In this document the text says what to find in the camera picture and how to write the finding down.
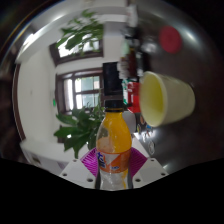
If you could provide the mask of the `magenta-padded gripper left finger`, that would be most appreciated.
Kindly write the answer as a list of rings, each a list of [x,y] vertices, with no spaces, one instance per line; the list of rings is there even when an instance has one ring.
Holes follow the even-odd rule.
[[[97,176],[96,149],[88,151],[80,159],[73,159],[60,174],[63,179],[89,189],[96,188]]]

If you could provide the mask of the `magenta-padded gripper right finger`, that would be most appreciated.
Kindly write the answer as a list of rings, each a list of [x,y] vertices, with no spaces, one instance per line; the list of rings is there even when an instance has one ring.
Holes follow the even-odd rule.
[[[155,158],[145,157],[137,149],[131,149],[131,157],[129,161],[130,188],[144,187],[167,175],[167,171]]]

